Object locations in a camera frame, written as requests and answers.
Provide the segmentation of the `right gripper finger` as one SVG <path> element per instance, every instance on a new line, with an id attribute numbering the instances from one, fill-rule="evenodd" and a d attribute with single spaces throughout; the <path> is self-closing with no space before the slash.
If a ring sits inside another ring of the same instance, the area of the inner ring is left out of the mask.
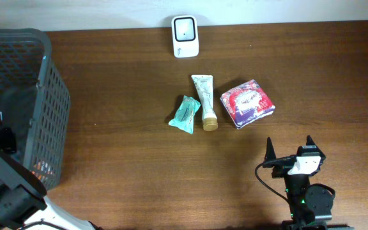
<path id="1" fill-rule="evenodd" d="M 306 146 L 316 146 L 315 142 L 313 141 L 310 135 L 306 137 Z"/>
<path id="2" fill-rule="evenodd" d="M 276 154 L 273 148 L 272 140 L 270 137 L 266 140 L 266 153 L 264 156 L 264 163 L 271 162 L 272 160 L 276 160 Z"/>

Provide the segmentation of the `pink floral pad package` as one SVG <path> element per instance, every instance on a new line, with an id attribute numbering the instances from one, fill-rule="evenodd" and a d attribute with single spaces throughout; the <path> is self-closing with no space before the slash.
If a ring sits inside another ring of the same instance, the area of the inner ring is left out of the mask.
<path id="1" fill-rule="evenodd" d="M 275 110 L 269 96 L 254 79 L 226 91 L 220 100 L 237 129 L 269 116 Z"/>

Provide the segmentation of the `teal wipes packet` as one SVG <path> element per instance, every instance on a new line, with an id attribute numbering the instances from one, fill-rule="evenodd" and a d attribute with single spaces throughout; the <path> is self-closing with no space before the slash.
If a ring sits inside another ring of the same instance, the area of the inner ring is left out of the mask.
<path id="1" fill-rule="evenodd" d="M 184 95 L 180 106 L 168 125 L 192 135 L 194 133 L 194 117 L 200 107 L 201 104 L 196 99 Z"/>

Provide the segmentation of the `white tube gold cap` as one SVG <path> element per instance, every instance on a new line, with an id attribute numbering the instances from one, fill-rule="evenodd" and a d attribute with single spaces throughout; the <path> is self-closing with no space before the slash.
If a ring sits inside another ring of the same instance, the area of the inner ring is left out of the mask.
<path id="1" fill-rule="evenodd" d="M 218 120 L 213 109 L 213 76 L 191 75 L 191 78 L 203 108 L 203 130 L 207 132 L 214 131 L 218 128 Z"/>

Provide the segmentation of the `orange white packet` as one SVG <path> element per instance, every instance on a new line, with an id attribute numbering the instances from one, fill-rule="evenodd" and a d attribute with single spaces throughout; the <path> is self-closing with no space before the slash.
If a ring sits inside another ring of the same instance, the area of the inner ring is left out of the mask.
<path id="1" fill-rule="evenodd" d="M 32 167 L 31 172 L 41 181 L 54 178 L 56 173 L 54 168 L 45 161 L 37 161 Z"/>

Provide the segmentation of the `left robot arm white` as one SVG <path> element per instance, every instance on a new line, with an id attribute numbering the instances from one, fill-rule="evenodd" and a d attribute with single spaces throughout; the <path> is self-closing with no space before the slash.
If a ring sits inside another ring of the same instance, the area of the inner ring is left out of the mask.
<path id="1" fill-rule="evenodd" d="M 98 229 L 54 204 L 42 182 L 12 158 L 16 151 L 15 134 L 0 115 L 0 229 Z"/>

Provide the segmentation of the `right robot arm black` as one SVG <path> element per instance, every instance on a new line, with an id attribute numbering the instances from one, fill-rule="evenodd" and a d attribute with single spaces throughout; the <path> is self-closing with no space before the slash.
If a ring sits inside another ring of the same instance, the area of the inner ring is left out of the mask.
<path id="1" fill-rule="evenodd" d="M 255 168 L 258 181 L 259 168 L 272 169 L 272 178 L 282 178 L 285 183 L 285 193 L 282 195 L 272 187 L 263 185 L 285 200 L 289 206 L 291 220 L 285 220 L 281 229 L 351 229 L 347 225 L 327 224 L 332 219 L 332 208 L 335 199 L 335 190 L 327 185 L 310 182 L 310 177 L 320 172 L 326 159 L 325 154 L 307 136 L 306 144 L 298 147 L 296 154 L 287 157 L 276 157 L 272 140 L 267 138 L 266 153 L 263 163 Z"/>

